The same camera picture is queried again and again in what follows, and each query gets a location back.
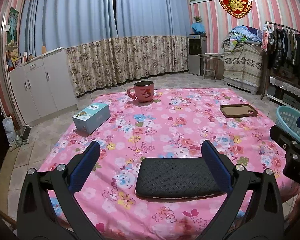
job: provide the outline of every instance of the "screw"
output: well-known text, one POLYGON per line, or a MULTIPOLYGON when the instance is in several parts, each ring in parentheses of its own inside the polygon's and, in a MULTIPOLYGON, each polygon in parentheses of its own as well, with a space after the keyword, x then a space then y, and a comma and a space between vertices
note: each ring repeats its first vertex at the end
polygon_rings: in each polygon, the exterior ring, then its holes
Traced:
POLYGON ((244 170, 244 167, 243 167, 241 164, 236 165, 235 168, 236 168, 238 171, 243 171, 243 170, 244 170))
POLYGON ((34 168, 31 168, 31 169, 28 170, 29 175, 34 174, 34 172, 35 172, 34 168))
POLYGON ((272 171, 271 169, 266 169, 266 173, 267 173, 268 175, 272 175, 272 174, 273 174, 273 171, 272 171))
POLYGON ((57 166, 58 171, 63 171, 65 168, 66 168, 66 166, 64 164, 60 164, 57 166))

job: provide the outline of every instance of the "wall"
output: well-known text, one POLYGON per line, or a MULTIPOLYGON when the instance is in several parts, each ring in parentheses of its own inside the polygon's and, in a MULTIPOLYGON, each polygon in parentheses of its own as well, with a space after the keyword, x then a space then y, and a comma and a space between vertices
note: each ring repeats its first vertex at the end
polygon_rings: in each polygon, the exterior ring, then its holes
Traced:
POLYGON ((208 52, 221 53, 221 44, 228 32, 247 25, 263 30, 265 21, 291 26, 300 30, 300 0, 253 0, 251 11, 242 19, 228 14, 219 0, 189 5, 190 21, 201 16, 208 36, 208 52))
MULTIPOLYGON (((24 0, 0 0, 0 105, 5 116, 15 114, 17 118, 18 110, 12 104, 14 98, 9 89, 10 82, 8 80, 8 67, 5 59, 7 34, 4 32, 4 28, 8 23, 10 7, 15 8, 19 12, 18 24, 20 25, 23 3, 24 0)), ((17 37, 19 37, 19 26, 17 31, 17 37)))

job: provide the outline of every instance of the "stool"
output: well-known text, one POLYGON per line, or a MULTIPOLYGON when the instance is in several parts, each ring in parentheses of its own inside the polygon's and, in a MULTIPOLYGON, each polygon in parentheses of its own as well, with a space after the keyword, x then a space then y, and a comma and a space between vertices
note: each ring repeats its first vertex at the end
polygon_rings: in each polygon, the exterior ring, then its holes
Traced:
POLYGON ((218 70, 218 61, 215 61, 215 65, 213 69, 207 69, 206 59, 219 59, 224 57, 224 54, 219 53, 205 53, 205 54, 198 54, 203 59, 203 79, 205 78, 204 75, 206 71, 210 71, 214 73, 214 81, 216 82, 216 71, 218 70))

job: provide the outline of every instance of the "pink floral bedsheet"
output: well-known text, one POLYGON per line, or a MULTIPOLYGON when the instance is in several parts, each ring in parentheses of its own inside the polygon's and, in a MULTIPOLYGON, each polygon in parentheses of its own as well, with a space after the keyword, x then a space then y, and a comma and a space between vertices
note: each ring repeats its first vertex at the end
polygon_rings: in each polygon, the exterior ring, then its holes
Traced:
MULTIPOLYGON (((151 104, 132 101, 126 93, 99 96, 109 104, 111 118, 87 137, 72 124, 53 148, 40 171, 68 163, 92 140, 101 155, 80 192, 79 205, 104 236, 112 239, 194 239, 211 221, 225 195, 190 201, 148 201, 135 195, 142 159, 201 157, 201 144, 209 139, 217 150, 250 171, 271 168, 283 201, 294 196, 298 184, 282 174, 285 152, 269 130, 274 123, 260 111, 257 117, 225 118, 219 107, 246 102, 230 89, 156 90, 151 104)), ((244 214, 248 192, 237 217, 244 214)), ((52 204, 65 220, 54 193, 52 204)))

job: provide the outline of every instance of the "white cabinet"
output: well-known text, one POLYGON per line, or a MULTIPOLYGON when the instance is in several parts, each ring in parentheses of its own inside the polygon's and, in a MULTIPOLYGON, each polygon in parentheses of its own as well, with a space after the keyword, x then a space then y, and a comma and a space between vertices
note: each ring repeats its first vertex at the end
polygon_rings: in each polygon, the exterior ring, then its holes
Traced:
POLYGON ((67 55, 64 50, 43 57, 49 88, 58 110, 77 104, 73 91, 70 73, 67 65, 67 55))
POLYGON ((48 86, 44 66, 29 71, 26 73, 26 76, 28 87, 39 115, 43 117, 56 112, 57 108, 48 86))
POLYGON ((38 119, 78 103, 63 48, 45 53, 10 71, 9 78, 27 124, 39 123, 38 119))
POLYGON ((9 72, 11 87, 22 117, 26 123, 40 118, 28 87, 24 68, 16 68, 9 72))

